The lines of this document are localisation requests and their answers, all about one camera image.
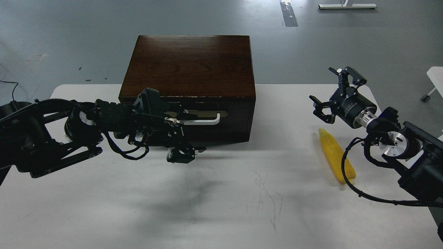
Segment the drawer handle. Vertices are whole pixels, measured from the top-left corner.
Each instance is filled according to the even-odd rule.
[[[213,120],[186,120],[183,121],[185,125],[216,125],[220,122],[220,113]]]

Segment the black wire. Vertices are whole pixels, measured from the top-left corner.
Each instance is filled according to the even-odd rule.
[[[443,203],[440,203],[440,202],[430,202],[430,201],[396,201],[396,200],[381,199],[381,198],[369,195],[369,194],[359,190],[354,185],[352,185],[351,182],[348,180],[348,178],[346,176],[346,173],[345,173],[345,160],[346,160],[346,157],[348,156],[348,153],[351,150],[351,148],[353,146],[355,146],[356,144],[360,143],[360,142],[365,142],[365,139],[362,139],[362,138],[359,138],[359,137],[354,138],[349,143],[348,147],[346,147],[345,152],[343,153],[343,157],[342,157],[342,174],[343,174],[343,178],[345,179],[345,182],[346,182],[346,184],[348,184],[349,188],[351,188],[355,193],[357,193],[359,197],[364,197],[364,198],[366,198],[368,200],[371,200],[371,201],[383,202],[383,203],[394,204],[394,205],[402,205],[402,206],[432,206],[432,207],[441,207],[441,208],[443,208]]]
[[[12,89],[12,100],[13,101],[16,101],[15,99],[14,99],[14,91],[16,90],[16,87],[19,85],[19,83],[18,82],[14,82],[14,81],[2,81],[2,80],[0,80],[0,82],[4,82],[4,83],[15,83],[15,86],[14,86],[14,89]]]
[[[132,150],[123,151],[123,153],[125,153],[125,154],[133,153],[133,152],[136,152],[140,148],[141,148],[141,146],[137,146],[137,147],[133,148]]]

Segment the concrete floor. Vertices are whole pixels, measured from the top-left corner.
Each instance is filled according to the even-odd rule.
[[[20,83],[16,100],[46,99],[61,84],[122,83],[138,35],[249,35],[256,84],[337,84],[327,68],[351,66],[381,109],[440,136],[443,98],[420,98],[443,66],[443,1],[357,2],[378,8],[293,0],[298,27],[285,27],[277,0],[0,0],[0,80]],[[0,105],[13,86],[0,83]]]

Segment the yellow corn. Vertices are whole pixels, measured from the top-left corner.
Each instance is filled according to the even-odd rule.
[[[337,143],[335,138],[331,134],[329,134],[329,132],[327,132],[325,129],[319,128],[319,135],[320,135],[320,143],[322,145],[323,152],[325,153],[325,156],[328,159],[329,165],[331,166],[335,177],[341,183],[345,183],[341,167],[342,157],[343,157],[342,148]],[[345,173],[346,177],[352,183],[352,179],[355,178],[355,171],[348,159],[345,160]]]

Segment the table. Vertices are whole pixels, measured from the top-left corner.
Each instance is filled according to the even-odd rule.
[[[336,88],[256,85],[251,140],[208,147],[190,164],[167,163],[164,148],[124,160],[103,142],[101,155],[39,179],[12,168],[0,188],[0,248],[441,248],[428,208],[358,198],[335,179],[318,128],[342,147],[365,135],[312,115],[308,96],[324,101]],[[52,97],[117,101],[119,89],[62,85]],[[62,125],[48,125],[58,141]],[[363,191],[412,199],[360,146],[349,159]]]
[[[427,102],[435,90],[438,90],[440,95],[443,96],[443,66],[433,66],[426,74],[435,87],[421,98],[423,102]]]

